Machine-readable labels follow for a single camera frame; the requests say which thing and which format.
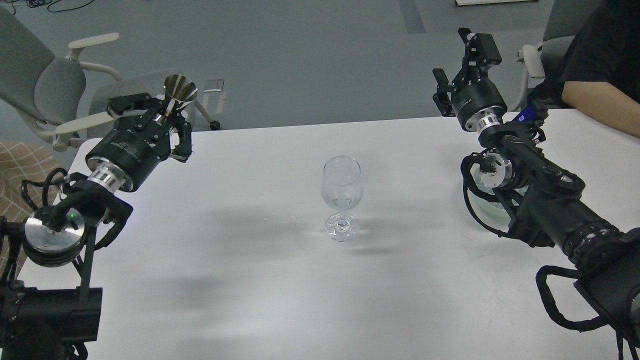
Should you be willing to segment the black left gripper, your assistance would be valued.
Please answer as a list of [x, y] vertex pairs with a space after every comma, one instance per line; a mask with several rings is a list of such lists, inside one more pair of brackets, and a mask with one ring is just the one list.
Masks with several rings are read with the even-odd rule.
[[192, 123], [181, 113], [164, 116], [164, 100], [149, 93], [114, 96], [106, 111], [114, 128], [86, 155], [89, 182], [110, 193], [137, 191], [169, 158], [185, 163], [193, 152]]

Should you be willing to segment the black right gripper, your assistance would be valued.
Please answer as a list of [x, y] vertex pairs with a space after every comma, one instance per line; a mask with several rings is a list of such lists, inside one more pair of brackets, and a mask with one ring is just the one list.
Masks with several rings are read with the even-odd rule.
[[432, 69], [436, 91], [432, 96], [441, 116], [455, 117], [466, 132], [478, 132], [477, 122], [490, 114], [501, 118], [507, 105], [498, 87], [489, 79], [489, 69], [502, 62], [494, 38], [489, 33], [472, 32], [460, 27], [464, 43], [461, 70], [450, 82], [445, 70]]

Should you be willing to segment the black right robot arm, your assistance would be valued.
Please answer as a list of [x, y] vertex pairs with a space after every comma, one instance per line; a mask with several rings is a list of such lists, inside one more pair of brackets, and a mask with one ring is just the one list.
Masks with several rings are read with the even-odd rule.
[[[558, 247], [573, 269], [541, 267], [535, 284], [551, 321], [567, 330], [588, 332], [608, 326], [615, 332], [618, 358], [624, 343], [639, 358], [639, 229], [627, 232], [601, 218], [582, 202], [585, 182], [551, 162], [539, 144], [547, 106], [526, 105], [503, 121], [506, 104], [489, 69], [502, 62], [493, 36], [460, 27], [464, 44], [461, 69], [448, 80], [441, 68], [433, 100], [442, 116], [456, 117], [462, 130], [477, 133], [482, 152], [461, 161], [462, 196], [470, 215], [489, 232], [520, 240], [531, 248]], [[547, 278], [574, 280], [574, 287], [596, 312], [572, 321], [558, 310]]]

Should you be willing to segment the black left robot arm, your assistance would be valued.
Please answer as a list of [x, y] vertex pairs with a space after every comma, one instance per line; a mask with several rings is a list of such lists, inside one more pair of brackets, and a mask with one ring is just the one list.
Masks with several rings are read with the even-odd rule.
[[112, 98], [114, 126], [86, 154], [87, 174], [52, 171], [42, 190], [62, 187], [62, 198], [20, 222], [1, 221], [11, 259], [1, 274], [1, 358], [86, 360], [98, 339], [103, 289], [91, 285], [94, 258], [121, 234], [133, 207], [119, 192], [137, 191], [169, 158], [192, 153], [185, 108], [192, 90]]

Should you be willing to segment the person forearm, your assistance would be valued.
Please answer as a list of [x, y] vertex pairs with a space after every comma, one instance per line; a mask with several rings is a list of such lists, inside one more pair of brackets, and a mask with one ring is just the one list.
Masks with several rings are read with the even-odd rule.
[[639, 103], [608, 82], [568, 80], [561, 99], [602, 125], [640, 137]]

